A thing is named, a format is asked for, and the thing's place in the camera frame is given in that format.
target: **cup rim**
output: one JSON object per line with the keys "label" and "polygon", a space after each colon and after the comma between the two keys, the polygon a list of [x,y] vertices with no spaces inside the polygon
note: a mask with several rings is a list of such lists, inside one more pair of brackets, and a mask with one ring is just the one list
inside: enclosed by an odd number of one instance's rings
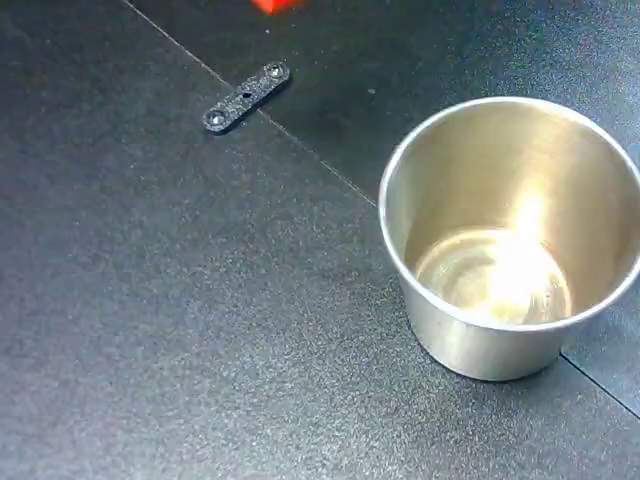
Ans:
{"label": "cup rim", "polygon": [[515,97],[515,96],[500,96],[500,97],[485,97],[474,100],[469,100],[466,102],[458,103],[451,107],[445,108],[434,115],[428,117],[422,123],[420,123],[417,127],[415,127],[404,139],[395,147],[393,154],[391,155],[391,159],[387,164],[384,173],[382,175],[382,179],[380,181],[380,188],[378,194],[378,217],[380,221],[380,226],[382,229],[382,236],[384,238],[384,243],[387,247],[387,251],[391,256],[391,260],[393,261],[396,269],[399,271],[402,278],[414,289],[418,292],[423,298],[428,300],[433,306],[443,311],[447,315],[469,325],[473,325],[480,328],[486,328],[490,330],[496,331],[508,331],[508,332],[532,332],[532,331],[552,331],[557,329],[563,329],[569,327],[571,325],[578,324],[587,318],[597,315],[603,309],[609,307],[613,304],[619,297],[621,297],[633,284],[638,274],[640,273],[640,251],[636,253],[636,258],[633,262],[633,265],[629,272],[626,274],[625,278],[618,284],[618,286],[607,295],[606,298],[598,302],[597,304],[589,307],[587,310],[580,312],[576,315],[572,315],[567,318],[563,318],[561,320],[557,320],[555,322],[541,323],[541,324],[492,324],[490,322],[482,322],[478,320],[474,315],[471,315],[469,312],[462,310],[459,307],[456,307],[446,300],[443,300],[438,295],[433,293],[430,289],[423,286],[411,273],[409,268],[405,265],[404,261],[401,259],[400,255],[396,251],[396,248],[391,241],[391,234],[389,232],[388,222],[387,222],[387,211],[386,211],[386,202],[387,202],[387,191],[389,188],[389,183],[392,180],[395,172],[400,165],[400,160],[402,155],[406,151],[407,147],[413,143],[413,141],[426,129],[431,126],[437,124],[445,117],[455,114],[456,112],[469,108],[475,107],[478,105],[491,104],[491,103],[513,103],[513,104],[526,104],[533,105],[536,107],[542,107],[546,110],[550,110],[557,115],[561,115],[569,120],[580,123],[583,126],[590,129],[593,133],[600,136],[604,141],[607,142],[611,148],[613,148],[619,155],[619,157],[624,161],[625,166],[629,170],[629,173],[634,177],[636,187],[640,192],[640,174],[638,173],[638,168],[633,163],[627,152],[620,146],[620,144],[611,137],[604,129],[599,127],[595,122],[582,115],[581,113],[576,112],[568,107],[559,105],[557,103],[553,103],[547,100],[537,99],[537,98],[528,98],[528,97]]}

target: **black bracket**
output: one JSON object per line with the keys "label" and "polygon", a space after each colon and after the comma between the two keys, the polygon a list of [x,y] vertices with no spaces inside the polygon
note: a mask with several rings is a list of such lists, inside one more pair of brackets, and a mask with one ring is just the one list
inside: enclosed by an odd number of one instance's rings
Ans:
{"label": "black bracket", "polygon": [[202,117],[204,126],[213,133],[227,133],[273,93],[286,86],[290,79],[291,71],[283,62],[265,65],[256,75],[242,82],[231,95],[207,110]]}

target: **black table surface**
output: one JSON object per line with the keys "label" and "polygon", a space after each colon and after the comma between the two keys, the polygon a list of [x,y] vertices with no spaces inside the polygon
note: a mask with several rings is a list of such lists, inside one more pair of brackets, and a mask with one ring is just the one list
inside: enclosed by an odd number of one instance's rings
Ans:
{"label": "black table surface", "polygon": [[572,364],[610,373],[633,295],[609,353],[456,376],[374,205],[305,142],[261,114],[204,132],[229,87],[122,2],[0,22],[3,478],[639,477],[638,418]]}
{"label": "black table surface", "polygon": [[[232,85],[286,60],[294,84],[265,112],[370,199],[406,133],[482,96],[564,104],[640,158],[637,2],[306,0],[272,17],[249,0],[133,3]],[[603,317],[565,354],[640,414],[638,289]]]}

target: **red object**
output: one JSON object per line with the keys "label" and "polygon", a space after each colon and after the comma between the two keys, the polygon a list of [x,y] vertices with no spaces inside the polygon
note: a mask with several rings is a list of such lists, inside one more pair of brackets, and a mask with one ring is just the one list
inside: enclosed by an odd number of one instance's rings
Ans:
{"label": "red object", "polygon": [[301,0],[253,0],[253,3],[271,15],[285,8],[293,7],[296,3],[300,3],[300,1]]}

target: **stainless steel cup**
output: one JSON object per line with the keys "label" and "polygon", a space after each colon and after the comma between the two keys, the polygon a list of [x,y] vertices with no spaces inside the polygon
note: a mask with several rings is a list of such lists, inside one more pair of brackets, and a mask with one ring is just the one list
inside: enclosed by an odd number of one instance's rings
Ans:
{"label": "stainless steel cup", "polygon": [[640,269],[636,167],[593,122],[541,100],[429,118],[395,150],[378,205],[416,337],[473,378],[549,365]]}

